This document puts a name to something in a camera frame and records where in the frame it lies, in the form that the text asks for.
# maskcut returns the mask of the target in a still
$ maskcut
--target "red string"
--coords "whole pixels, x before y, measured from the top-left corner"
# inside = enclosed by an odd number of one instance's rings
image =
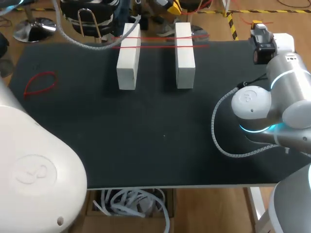
[[[240,4],[238,3],[238,1],[237,1],[237,0],[232,0],[232,1],[233,1],[234,4],[236,4],[238,10],[240,10],[241,8],[240,8]],[[252,23],[247,22],[240,14],[238,14],[238,15],[239,15],[239,18],[240,18],[245,24],[247,24],[247,25],[252,25]],[[270,23],[273,23],[273,22],[263,22],[263,24],[270,24]]]
[[[114,46],[113,49],[132,49],[132,48],[145,48],[145,49],[153,49],[153,48],[197,48],[197,47],[208,47],[208,45],[188,45],[188,46],[176,46],[176,45],[142,45],[142,46],[128,46],[128,47],[119,47]]]
[[[35,79],[38,78],[38,77],[45,76],[45,75],[52,75],[52,76],[54,77],[54,80],[55,80],[55,81],[54,81],[54,83],[53,83],[51,86],[49,86],[49,87],[47,87],[47,88],[44,88],[44,89],[42,89],[42,90],[27,92],[27,89],[28,89],[29,85],[31,84],[31,82],[32,82],[33,80],[35,80]],[[28,83],[27,83],[27,85],[26,85],[26,88],[25,88],[25,90],[24,90],[24,98],[26,98],[26,95],[36,95],[36,94],[39,94],[39,93],[48,91],[48,90],[50,90],[52,87],[54,87],[54,86],[57,84],[57,82],[58,82],[57,76],[56,76],[56,74],[55,74],[53,71],[46,71],[46,72],[38,73],[38,74],[34,75],[34,76],[28,81]]]
[[[182,12],[182,15],[192,15],[194,13],[196,13],[198,10],[201,10],[203,8],[205,8],[208,4],[210,4],[213,0],[208,0],[207,2],[205,2],[204,4],[201,5],[201,7],[199,6],[198,9],[196,9],[195,11],[191,11],[188,13]]]
[[[127,36],[126,39],[143,39],[143,40],[163,40],[163,39],[189,39],[189,38],[200,38],[200,37],[209,37],[209,35],[193,35],[193,36],[185,36],[185,37],[134,37],[134,36]]]

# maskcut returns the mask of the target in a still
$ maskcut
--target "logo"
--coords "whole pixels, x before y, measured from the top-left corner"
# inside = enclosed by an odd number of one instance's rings
[[[247,91],[244,91],[241,95],[240,95],[240,98],[239,100],[243,103],[248,103],[248,102],[251,102],[252,100],[256,99],[257,98],[257,93],[255,91],[252,91],[252,90],[247,90]]]
[[[16,161],[11,184],[24,195],[42,195],[53,187],[56,178],[55,165],[46,157],[33,154]]]

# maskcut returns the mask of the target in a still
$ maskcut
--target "chair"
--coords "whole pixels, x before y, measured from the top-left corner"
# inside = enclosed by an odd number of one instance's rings
[[[33,0],[25,0],[24,7],[27,19],[15,26],[13,37],[21,42],[38,42],[52,35],[56,31],[56,24],[49,18],[34,17],[31,10]]]

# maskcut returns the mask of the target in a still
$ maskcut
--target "chair base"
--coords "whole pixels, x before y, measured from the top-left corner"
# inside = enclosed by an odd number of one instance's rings
[[[52,35],[56,31],[56,24],[49,18],[35,18],[34,23],[25,20],[15,26],[13,37],[21,42],[38,42]]]

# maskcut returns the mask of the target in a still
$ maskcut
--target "black table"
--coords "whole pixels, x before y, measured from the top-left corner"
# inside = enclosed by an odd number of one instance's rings
[[[176,89],[174,49],[141,49],[136,90],[119,90],[118,54],[71,44],[27,46],[10,83],[26,111],[79,155],[88,188],[277,183],[311,162],[283,148],[235,159],[214,146],[210,119],[217,101],[265,72],[253,65],[249,42],[195,48],[191,90]],[[49,70],[57,72],[57,86],[24,100],[28,80]],[[38,79],[32,89],[51,82]],[[243,135],[230,101],[216,115],[221,147],[230,153],[262,147]]]

